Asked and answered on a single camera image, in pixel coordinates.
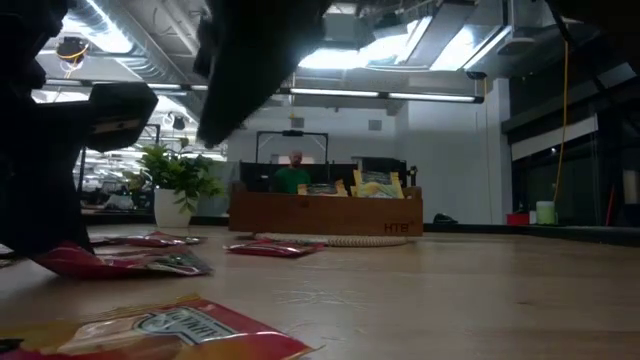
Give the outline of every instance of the round mat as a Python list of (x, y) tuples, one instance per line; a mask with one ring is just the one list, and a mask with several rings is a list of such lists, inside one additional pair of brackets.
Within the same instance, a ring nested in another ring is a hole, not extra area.
[(406, 236), (361, 236), (361, 235), (306, 235), (258, 233), (256, 239), (273, 241), (320, 243), (334, 247), (381, 247), (398, 246), (409, 242)]

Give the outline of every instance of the white pot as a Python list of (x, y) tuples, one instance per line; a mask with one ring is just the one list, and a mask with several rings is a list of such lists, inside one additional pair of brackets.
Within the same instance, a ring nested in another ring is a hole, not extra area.
[(180, 198), (173, 190), (156, 189), (153, 211), (156, 215), (158, 227), (188, 227), (191, 212), (185, 210), (180, 213), (182, 204), (174, 204)]

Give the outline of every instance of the wooden crate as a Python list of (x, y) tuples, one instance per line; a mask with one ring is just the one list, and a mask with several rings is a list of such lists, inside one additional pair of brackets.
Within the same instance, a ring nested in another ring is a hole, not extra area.
[(422, 192), (410, 199), (302, 196), (234, 191), (229, 230), (318, 235), (421, 236)]

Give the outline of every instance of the desk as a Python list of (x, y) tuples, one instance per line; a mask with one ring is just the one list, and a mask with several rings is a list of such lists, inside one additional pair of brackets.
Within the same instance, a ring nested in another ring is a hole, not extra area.
[[(144, 234), (151, 225), (91, 227)], [(193, 292), (293, 335), (309, 359), (640, 359), (640, 250), (514, 235), (427, 234), (393, 248), (298, 260), (194, 252), (195, 278), (76, 281), (32, 262), (0, 269), (3, 325), (76, 317)]]

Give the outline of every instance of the man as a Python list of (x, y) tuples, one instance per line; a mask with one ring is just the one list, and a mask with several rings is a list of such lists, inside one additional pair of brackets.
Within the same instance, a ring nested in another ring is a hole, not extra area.
[(276, 171), (272, 179), (272, 191), (285, 194), (297, 194), (298, 185), (310, 184), (311, 178), (300, 168), (302, 152), (294, 151), (289, 155), (289, 166)]

